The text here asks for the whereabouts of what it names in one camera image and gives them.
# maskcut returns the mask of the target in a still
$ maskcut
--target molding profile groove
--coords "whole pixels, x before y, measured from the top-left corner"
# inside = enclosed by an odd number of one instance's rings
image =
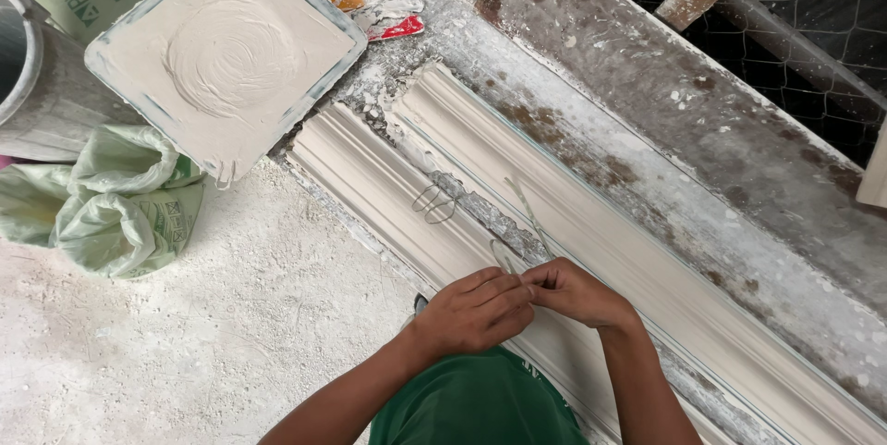
[[[327,105],[305,123],[287,158],[435,289],[493,263],[492,235],[455,202],[452,218],[428,224],[413,210],[432,185],[423,171],[451,173],[531,231],[522,204],[504,182],[511,178],[555,254],[573,258],[625,295],[660,343],[779,441],[887,441],[883,423],[871,412],[538,149],[446,67],[423,68],[386,118],[400,120],[389,134],[409,161],[340,104]],[[514,339],[516,346],[546,370],[580,415],[618,441],[596,332],[544,308],[536,313]],[[700,412],[691,409],[689,415],[709,443],[730,442]]]

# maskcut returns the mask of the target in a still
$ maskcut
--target plaster-covered floor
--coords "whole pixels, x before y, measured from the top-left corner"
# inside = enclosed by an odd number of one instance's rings
[[[255,443],[415,294],[267,159],[207,189],[183,255],[141,280],[5,241],[0,264],[4,443]]]

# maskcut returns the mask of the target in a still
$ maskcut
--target metal bucket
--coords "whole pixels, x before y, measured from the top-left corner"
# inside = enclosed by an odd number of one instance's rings
[[[147,124],[34,0],[0,0],[0,154],[72,162],[99,124]]]

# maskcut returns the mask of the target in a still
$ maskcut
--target plaster-covered workbench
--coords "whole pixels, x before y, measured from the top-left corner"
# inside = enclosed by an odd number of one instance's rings
[[[887,415],[887,212],[853,200],[857,166],[629,0],[425,1],[426,32],[371,44],[332,99],[365,111],[384,134],[381,93],[442,59],[826,376]],[[481,221],[489,216],[482,201],[460,201]],[[676,390],[731,438],[774,442],[678,357],[660,355]]]

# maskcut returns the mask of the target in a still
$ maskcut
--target wire mesh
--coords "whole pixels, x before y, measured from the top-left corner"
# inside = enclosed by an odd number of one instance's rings
[[[633,1],[652,12],[664,0]],[[887,0],[759,1],[887,96]],[[843,87],[838,90],[834,81],[812,85],[793,70],[791,55],[773,55],[715,8],[682,35],[858,165],[866,166],[884,121],[883,108],[873,107],[861,94],[848,93]]]

